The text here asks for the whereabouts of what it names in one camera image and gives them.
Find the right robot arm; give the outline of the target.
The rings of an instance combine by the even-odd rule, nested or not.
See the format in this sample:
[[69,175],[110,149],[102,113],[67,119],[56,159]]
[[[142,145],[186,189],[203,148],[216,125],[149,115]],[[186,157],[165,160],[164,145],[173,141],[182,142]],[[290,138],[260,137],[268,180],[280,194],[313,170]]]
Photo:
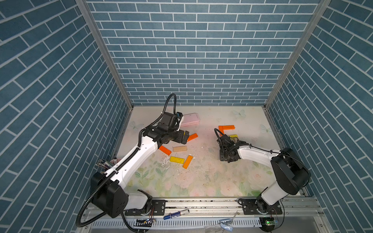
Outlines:
[[275,181],[256,198],[255,205],[259,213],[270,212],[281,199],[296,195],[308,185],[311,172],[292,149],[263,149],[245,141],[235,141],[218,129],[215,133],[221,161],[231,163],[243,159],[271,168]]

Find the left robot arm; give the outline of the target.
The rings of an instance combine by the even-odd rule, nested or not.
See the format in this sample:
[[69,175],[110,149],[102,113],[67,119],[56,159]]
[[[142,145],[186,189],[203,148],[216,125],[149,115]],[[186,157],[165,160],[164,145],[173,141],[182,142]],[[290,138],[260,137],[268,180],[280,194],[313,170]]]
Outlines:
[[139,132],[138,143],[112,168],[105,173],[96,173],[91,179],[91,202],[105,214],[115,218],[127,210],[147,214],[151,209],[152,196],[145,191],[126,193],[131,177],[139,167],[163,144],[176,142],[186,144],[187,131],[180,130],[184,116],[180,112],[164,113],[155,126]]

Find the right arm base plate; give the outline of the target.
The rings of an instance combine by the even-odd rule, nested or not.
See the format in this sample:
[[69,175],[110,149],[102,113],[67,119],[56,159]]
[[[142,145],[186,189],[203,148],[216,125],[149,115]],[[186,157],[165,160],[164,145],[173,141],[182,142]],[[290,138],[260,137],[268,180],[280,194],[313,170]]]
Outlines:
[[280,215],[283,214],[279,202],[268,205],[262,199],[238,199],[238,204],[242,206],[245,215]]

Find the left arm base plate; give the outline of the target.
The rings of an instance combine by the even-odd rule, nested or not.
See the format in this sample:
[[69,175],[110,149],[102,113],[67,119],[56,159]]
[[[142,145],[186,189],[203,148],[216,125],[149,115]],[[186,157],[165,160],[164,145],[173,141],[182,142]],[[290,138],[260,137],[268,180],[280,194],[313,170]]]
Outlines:
[[166,200],[152,200],[142,209],[130,209],[124,213],[126,216],[164,216],[166,209]]

